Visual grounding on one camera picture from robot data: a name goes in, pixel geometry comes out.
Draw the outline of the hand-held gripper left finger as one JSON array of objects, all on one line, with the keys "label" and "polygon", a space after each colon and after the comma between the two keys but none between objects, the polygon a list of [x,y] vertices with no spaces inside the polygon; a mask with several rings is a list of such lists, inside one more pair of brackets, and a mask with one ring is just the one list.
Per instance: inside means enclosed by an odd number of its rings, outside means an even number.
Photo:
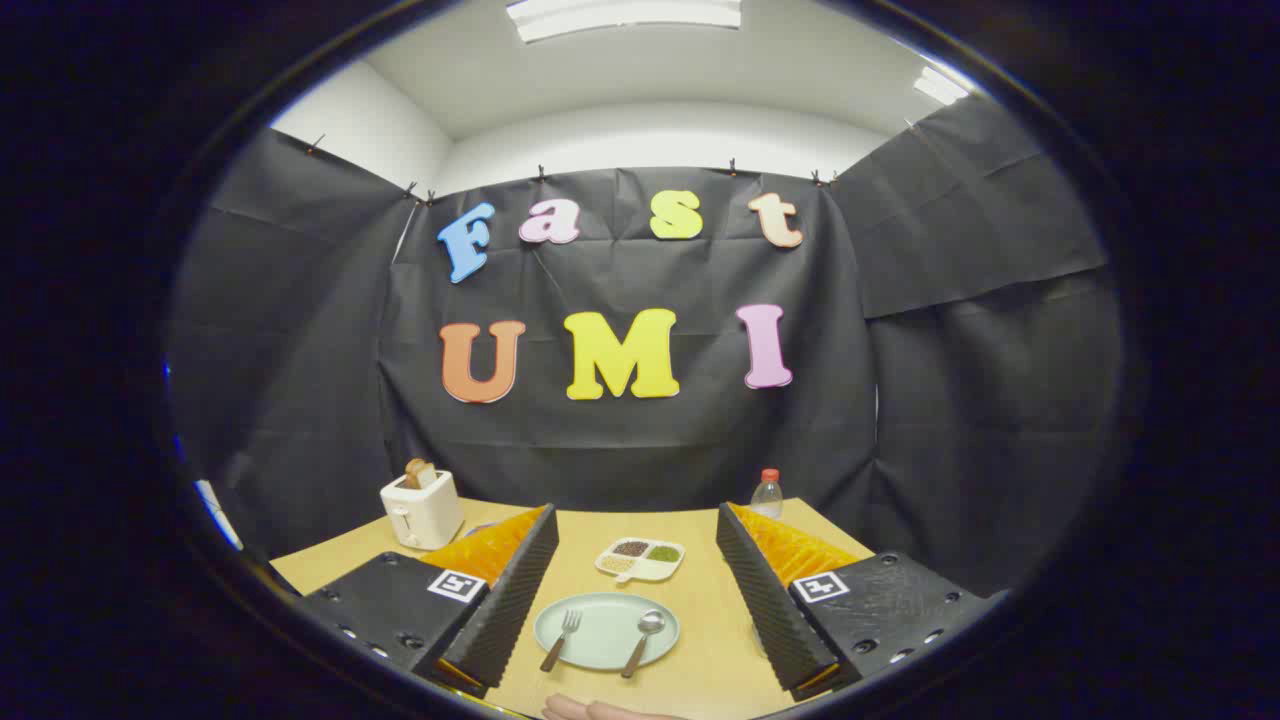
[{"label": "hand-held gripper left finger", "polygon": [[300,606],[365,653],[481,698],[502,682],[558,543],[547,503],[421,559],[378,553]]}]

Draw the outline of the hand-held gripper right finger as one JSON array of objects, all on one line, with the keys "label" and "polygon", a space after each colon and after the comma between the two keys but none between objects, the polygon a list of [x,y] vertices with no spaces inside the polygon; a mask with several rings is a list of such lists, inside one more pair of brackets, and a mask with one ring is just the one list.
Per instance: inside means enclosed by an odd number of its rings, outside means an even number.
[{"label": "hand-held gripper right finger", "polygon": [[805,701],[924,656],[1001,594],[975,594],[908,555],[864,559],[722,503],[716,541],[780,685]]}]

